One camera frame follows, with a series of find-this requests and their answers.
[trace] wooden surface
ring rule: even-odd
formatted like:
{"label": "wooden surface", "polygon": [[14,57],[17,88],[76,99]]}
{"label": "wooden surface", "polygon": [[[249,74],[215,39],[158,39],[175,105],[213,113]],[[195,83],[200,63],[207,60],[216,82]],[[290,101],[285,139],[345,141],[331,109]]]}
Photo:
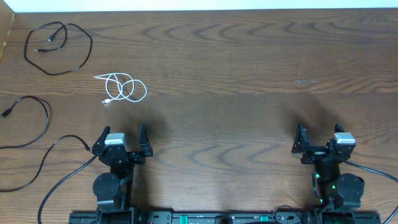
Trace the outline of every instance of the wooden surface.
{"label": "wooden surface", "polygon": [[[93,36],[83,68],[50,77],[24,60],[29,31],[51,21],[76,23]],[[75,67],[88,39],[73,28],[64,49],[33,51],[63,40],[47,42],[53,29],[32,35],[30,59],[53,72]],[[65,134],[92,145],[110,125],[136,148],[141,122],[154,148],[135,170],[133,202],[144,206],[266,211],[318,203],[313,167],[290,153],[299,121],[315,144],[342,122],[357,140],[351,161],[397,176],[397,40],[398,9],[17,14],[0,64],[0,105],[36,95],[51,104],[52,120],[37,143],[0,152],[0,187],[30,180]],[[144,81],[147,98],[102,105],[104,82],[92,76],[109,72]],[[0,127],[0,145],[22,144],[41,132],[44,113],[26,100]],[[30,187],[0,194],[0,223],[35,223],[47,192],[90,157],[77,140],[60,142]],[[93,181],[108,170],[95,161],[62,184],[44,208],[44,223],[94,210]],[[387,218],[397,185],[345,164],[341,171],[366,181],[361,209]]]}
{"label": "wooden surface", "polygon": [[3,49],[7,44],[7,37],[9,35],[13,19],[14,12],[3,0],[0,0],[0,59],[2,57]]}

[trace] wooden table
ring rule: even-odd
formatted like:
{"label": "wooden table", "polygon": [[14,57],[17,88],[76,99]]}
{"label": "wooden table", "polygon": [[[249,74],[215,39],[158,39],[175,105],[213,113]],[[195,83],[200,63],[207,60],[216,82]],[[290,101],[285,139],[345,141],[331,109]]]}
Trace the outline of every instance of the wooden table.
{"label": "wooden table", "polygon": [[[86,65],[57,77],[23,56],[29,31],[52,21],[76,23],[94,40]],[[51,72],[81,63],[88,38],[72,27],[62,50],[34,52],[63,40],[48,43],[53,31],[34,33],[29,58]],[[2,189],[28,182],[60,136],[92,145],[110,125],[136,148],[140,123],[154,148],[135,170],[133,203],[144,207],[267,211],[318,203],[313,167],[290,153],[300,121],[319,145],[340,121],[357,140],[351,161],[398,175],[398,9],[17,14],[9,40],[1,110],[35,95],[51,104],[52,120],[35,144],[0,152]],[[142,80],[148,96],[101,104],[104,82],[93,76],[110,72]],[[19,104],[0,121],[0,145],[35,138],[44,118],[37,102]],[[30,187],[0,194],[0,223],[35,223],[47,192],[90,157],[77,140],[61,141]],[[62,184],[45,205],[44,223],[94,210],[92,184],[107,171],[95,161]],[[384,220],[398,204],[393,181],[346,164],[341,171],[366,181],[362,210]]]}

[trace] tabletop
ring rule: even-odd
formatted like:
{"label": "tabletop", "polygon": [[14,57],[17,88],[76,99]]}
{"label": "tabletop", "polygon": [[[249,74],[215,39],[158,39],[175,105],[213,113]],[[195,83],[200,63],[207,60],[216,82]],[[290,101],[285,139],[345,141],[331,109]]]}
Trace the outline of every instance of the tabletop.
{"label": "tabletop", "polygon": [[[23,54],[30,30],[52,21],[77,24],[93,38],[87,63],[54,77]],[[35,31],[27,48],[49,72],[76,67],[90,46],[69,27],[63,49],[34,52],[62,42],[63,33],[47,42],[56,28]],[[63,135],[91,146],[109,125],[134,149],[141,123],[154,150],[134,171],[132,203],[143,207],[244,212],[319,203],[313,166],[291,154],[299,122],[314,145],[324,145],[339,121],[356,138],[350,161],[397,176],[397,39],[398,9],[16,14],[0,61],[0,110],[35,95],[51,105],[51,121],[39,141],[1,150],[0,189],[26,184]],[[104,81],[93,76],[113,72],[142,80],[146,98],[102,104]],[[143,92],[137,86],[136,96]],[[0,146],[28,142],[44,125],[42,107],[26,99],[0,120]],[[76,139],[60,141],[31,186],[0,194],[0,223],[36,223],[47,192],[91,156]],[[360,209],[385,220],[398,204],[396,184],[340,167],[366,182]],[[43,222],[67,223],[71,212],[95,210],[92,185],[108,171],[96,160],[63,183]]]}

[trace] white wall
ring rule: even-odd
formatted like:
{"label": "white wall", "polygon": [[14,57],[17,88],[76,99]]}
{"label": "white wall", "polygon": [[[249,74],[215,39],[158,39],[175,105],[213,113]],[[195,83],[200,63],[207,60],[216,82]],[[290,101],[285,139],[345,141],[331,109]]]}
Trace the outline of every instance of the white wall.
{"label": "white wall", "polygon": [[14,12],[398,7],[398,0],[4,0]]}

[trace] coiled white cable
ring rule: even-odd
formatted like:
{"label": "coiled white cable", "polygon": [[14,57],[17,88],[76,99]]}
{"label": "coiled white cable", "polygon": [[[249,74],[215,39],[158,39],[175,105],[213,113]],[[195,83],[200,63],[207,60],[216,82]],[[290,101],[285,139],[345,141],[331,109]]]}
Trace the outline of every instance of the coiled white cable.
{"label": "coiled white cable", "polygon": [[[131,80],[129,80],[129,81],[127,81],[127,82],[125,82],[125,83],[122,84],[122,83],[119,82],[119,80],[118,80],[118,75],[125,75],[125,76],[129,77]],[[108,74],[104,74],[104,75],[97,75],[97,76],[94,76],[94,78],[106,80],[106,82],[105,82],[105,90],[106,90],[107,94],[109,95],[110,99],[103,100],[102,103],[110,103],[110,102],[113,101],[113,100],[124,100],[124,99],[126,99],[126,100],[128,100],[128,101],[130,101],[130,102],[136,103],[136,102],[140,102],[142,99],[145,98],[145,96],[147,96],[147,92],[148,92],[148,91],[147,91],[147,87],[145,86],[145,84],[144,84],[142,81],[140,81],[140,80],[135,80],[135,79],[133,79],[133,77],[132,77],[131,75],[129,75],[129,74],[126,74],[126,73],[108,73]],[[109,90],[108,90],[108,82],[109,82],[109,81],[116,82],[116,84],[118,85],[118,90],[119,90],[119,95],[118,95],[118,96],[114,97],[114,96],[109,92]],[[145,94],[144,94],[144,96],[141,97],[141,99],[139,99],[139,100],[134,100],[134,99],[132,98],[132,96],[131,96],[131,95],[134,93],[134,88],[135,88],[134,82],[139,82],[139,83],[141,83],[142,86],[143,86],[144,89],[145,89]],[[131,89],[130,94],[128,94],[128,95],[126,96],[126,95],[123,94],[123,90],[124,90],[125,84],[128,84],[128,83],[131,83],[132,89]]]}

